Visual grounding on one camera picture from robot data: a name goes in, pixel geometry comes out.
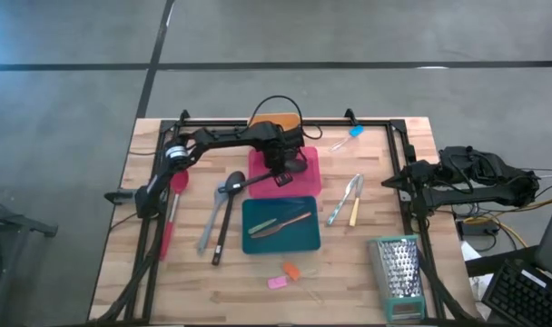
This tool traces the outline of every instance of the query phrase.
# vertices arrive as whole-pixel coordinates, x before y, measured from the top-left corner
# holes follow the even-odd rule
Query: gray floor
[[[0,0],[0,64],[146,63],[163,5]],[[178,0],[169,28],[162,62],[552,60],[551,0]],[[0,201],[60,225],[29,244],[7,325],[85,320],[144,77],[0,72]],[[426,115],[438,147],[552,168],[552,68],[160,72],[146,115],[246,116],[271,94],[305,116]],[[536,244],[551,213],[503,221]]]

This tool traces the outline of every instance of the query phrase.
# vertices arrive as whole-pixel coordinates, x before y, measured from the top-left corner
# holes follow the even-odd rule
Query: silver spoon
[[[210,239],[210,234],[212,233],[213,224],[215,223],[215,216],[217,216],[218,211],[222,207],[222,204],[228,200],[228,194],[220,193],[219,191],[220,187],[223,187],[224,185],[225,182],[219,182],[218,187],[215,188],[215,192],[213,193],[212,215],[210,216],[210,220],[207,222],[207,225],[205,225],[205,229],[203,230],[199,245],[197,246],[197,254],[199,255],[203,255],[203,253],[205,252],[207,242]]]

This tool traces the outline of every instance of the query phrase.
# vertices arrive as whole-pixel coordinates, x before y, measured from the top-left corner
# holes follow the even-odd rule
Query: wooden tabletop
[[[435,163],[438,157],[429,119],[416,117],[405,120],[409,141],[415,145],[418,160]],[[137,121],[132,152],[153,151],[160,121]],[[307,134],[318,133],[312,127],[305,129]],[[357,139],[330,153],[328,148],[344,138],[348,128],[326,127],[323,131],[320,140],[306,139],[306,145],[315,146],[319,152],[322,192],[317,197],[317,204],[321,248],[310,253],[244,254],[242,201],[249,195],[243,192],[234,203],[221,265],[212,266],[211,260],[212,247],[216,244],[222,224],[222,210],[213,226],[208,250],[200,257],[196,247],[212,211],[214,187],[231,172],[240,170],[247,173],[247,155],[250,151],[248,147],[211,150],[189,169],[190,181],[180,199],[167,260],[159,268],[152,323],[385,322],[365,242],[376,236],[403,234],[396,192],[380,185],[381,181],[393,175],[387,134],[384,128],[366,127]],[[137,188],[146,184],[152,164],[152,156],[129,154],[121,186]],[[353,195],[334,224],[325,226],[347,183],[356,173],[363,173],[365,177],[357,226],[348,226]],[[134,205],[117,207],[113,223],[131,213],[134,213]],[[430,219],[429,235],[439,277],[466,311],[477,316],[451,215],[439,213]],[[140,221],[133,218],[111,232],[91,318],[106,311],[129,281],[139,230]],[[315,270],[316,275],[283,289],[269,290],[267,279],[283,275],[281,266],[285,261],[297,264],[302,270]],[[433,316],[427,281],[424,286],[429,314]],[[315,301],[313,295],[322,302]],[[141,300],[137,305],[142,307],[142,295],[139,298]]]

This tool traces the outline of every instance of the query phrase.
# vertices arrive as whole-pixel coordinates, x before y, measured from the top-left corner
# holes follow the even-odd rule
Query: black keyboard
[[[506,261],[482,302],[519,326],[552,327],[552,280],[521,261]]]

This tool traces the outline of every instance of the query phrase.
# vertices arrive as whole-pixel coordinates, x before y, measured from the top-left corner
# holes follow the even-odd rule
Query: teal plastic tray
[[[270,219],[276,218],[277,221],[266,228],[289,221],[306,212],[311,213],[310,217],[286,225],[272,235],[252,239],[248,234],[250,228]],[[319,217],[316,199],[312,196],[246,200],[242,204],[241,227],[241,247],[246,254],[320,249]]]

